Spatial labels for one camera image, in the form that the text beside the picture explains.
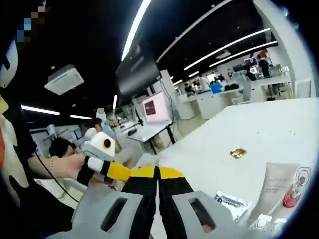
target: ceiling light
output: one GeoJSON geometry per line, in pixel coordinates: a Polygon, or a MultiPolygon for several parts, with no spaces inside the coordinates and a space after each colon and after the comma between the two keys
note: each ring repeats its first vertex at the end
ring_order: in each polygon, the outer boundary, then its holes
{"type": "Polygon", "coordinates": [[[192,77],[194,75],[197,75],[199,73],[199,71],[194,72],[193,74],[189,75],[189,77],[192,77]]]}
{"type": "Polygon", "coordinates": [[[31,107],[31,106],[21,105],[21,107],[22,107],[22,109],[28,110],[28,111],[36,111],[36,112],[41,112],[41,113],[46,113],[46,114],[51,114],[51,115],[57,115],[57,116],[60,114],[60,112],[58,112],[58,111],[50,111],[50,110],[45,110],[45,109],[31,107]]]}
{"type": "Polygon", "coordinates": [[[183,82],[183,80],[176,81],[173,85],[176,86],[176,85],[178,85],[181,82],[183,82]]]}
{"type": "Polygon", "coordinates": [[[114,95],[114,98],[113,98],[113,109],[115,110],[115,107],[116,107],[116,101],[118,100],[118,96],[117,95],[114,95]]]}
{"type": "Polygon", "coordinates": [[[255,46],[255,47],[250,48],[250,49],[248,49],[248,50],[239,52],[239,53],[237,53],[237,54],[235,54],[235,55],[233,55],[233,56],[230,56],[230,57],[227,57],[227,58],[222,59],[222,60],[220,60],[220,61],[217,61],[217,62],[211,64],[209,67],[216,66],[216,65],[218,65],[219,63],[222,63],[222,62],[224,62],[224,61],[227,61],[227,60],[229,60],[229,59],[232,59],[232,58],[234,58],[234,57],[236,57],[236,56],[239,56],[239,55],[241,55],[241,54],[244,54],[244,53],[247,53],[247,52],[256,50],[256,49],[258,49],[258,48],[260,48],[260,47],[264,47],[264,46],[268,46],[268,45],[271,45],[271,44],[275,44],[275,43],[277,43],[277,41],[272,41],[272,42],[269,42],[269,43],[266,43],[266,44],[263,44],[263,45],[260,45],[260,46],[255,46]]]}
{"type": "Polygon", "coordinates": [[[210,57],[210,56],[216,54],[217,52],[220,52],[220,51],[224,50],[224,49],[227,48],[227,47],[230,47],[230,46],[232,46],[232,45],[234,45],[234,44],[236,44],[236,43],[238,43],[238,42],[240,42],[240,41],[243,41],[243,40],[245,40],[245,39],[247,39],[247,38],[250,38],[250,37],[252,37],[252,36],[258,35],[258,34],[260,34],[260,33],[266,32],[266,31],[270,31],[270,28],[266,28],[266,29],[263,29],[263,30],[261,30],[261,31],[257,31],[257,32],[255,32],[255,33],[252,33],[252,34],[248,35],[248,36],[244,36],[244,37],[242,37],[242,38],[240,38],[240,39],[238,39],[238,40],[236,40],[236,41],[233,41],[233,42],[231,42],[231,43],[229,43],[229,44],[223,46],[222,48],[219,48],[219,49],[217,49],[216,51],[213,51],[213,52],[209,53],[208,55],[206,55],[206,56],[200,58],[199,60],[197,60],[197,61],[195,61],[194,63],[190,64],[189,66],[185,67],[184,70],[185,70],[185,71],[188,70],[189,68],[191,68],[191,67],[193,67],[194,65],[198,64],[199,62],[201,62],[201,61],[207,59],[208,57],[210,57]]]}
{"type": "Polygon", "coordinates": [[[77,116],[77,115],[70,115],[71,118],[77,118],[77,119],[84,119],[84,120],[91,120],[91,117],[86,116],[77,116]]]}
{"type": "Polygon", "coordinates": [[[140,25],[140,22],[143,18],[145,11],[148,8],[148,6],[150,5],[150,3],[151,3],[151,0],[143,0],[142,4],[140,6],[140,9],[138,10],[138,13],[135,16],[135,19],[133,21],[133,24],[132,24],[130,32],[129,32],[129,36],[126,39],[126,43],[125,43],[123,54],[122,54],[122,60],[124,60],[125,56],[129,52],[129,49],[130,49],[131,44],[133,42],[133,38],[135,36],[135,33],[140,25]]]}

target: tube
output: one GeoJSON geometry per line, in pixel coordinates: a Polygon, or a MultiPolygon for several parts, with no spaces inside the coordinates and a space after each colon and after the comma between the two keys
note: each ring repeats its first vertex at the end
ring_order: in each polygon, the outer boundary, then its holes
{"type": "Polygon", "coordinates": [[[294,179],[299,164],[267,163],[263,188],[247,224],[251,225],[260,214],[267,214],[282,200],[294,179]]]}

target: pink screen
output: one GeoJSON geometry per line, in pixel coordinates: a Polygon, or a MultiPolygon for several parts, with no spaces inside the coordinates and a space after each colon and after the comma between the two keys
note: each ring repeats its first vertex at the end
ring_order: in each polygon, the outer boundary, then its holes
{"type": "Polygon", "coordinates": [[[146,122],[161,122],[169,120],[164,92],[150,96],[142,102],[146,122]]]}

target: black ceiling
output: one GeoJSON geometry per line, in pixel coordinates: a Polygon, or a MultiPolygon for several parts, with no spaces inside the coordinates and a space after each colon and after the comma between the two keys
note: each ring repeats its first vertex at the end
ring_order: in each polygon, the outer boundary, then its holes
{"type": "MultiPolygon", "coordinates": [[[[38,25],[36,37],[25,43],[19,53],[19,67],[14,83],[23,104],[61,112],[60,116],[27,114],[31,127],[79,122],[70,114],[94,116],[98,106],[113,101],[115,70],[131,24],[142,0],[56,0],[46,14],[45,25],[38,25]],[[58,96],[46,90],[47,76],[74,64],[85,83],[58,96]]],[[[152,0],[138,28],[136,37],[146,39],[157,59],[176,37],[222,0],[152,0]]],[[[211,57],[188,71],[183,69],[202,56],[240,37],[263,29],[251,0],[234,0],[197,25],[159,62],[174,80],[199,70],[209,70],[211,57]]],[[[238,53],[265,43],[264,34],[242,41],[228,50],[238,53]]]]}

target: robot eye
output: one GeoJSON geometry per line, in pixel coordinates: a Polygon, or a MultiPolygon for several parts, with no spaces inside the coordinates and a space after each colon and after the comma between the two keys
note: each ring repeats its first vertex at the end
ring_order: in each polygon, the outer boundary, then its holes
{"type": "Polygon", "coordinates": [[[105,140],[103,141],[103,147],[104,147],[105,149],[110,148],[110,147],[111,147],[111,141],[110,141],[109,139],[105,139],[105,140]]]}

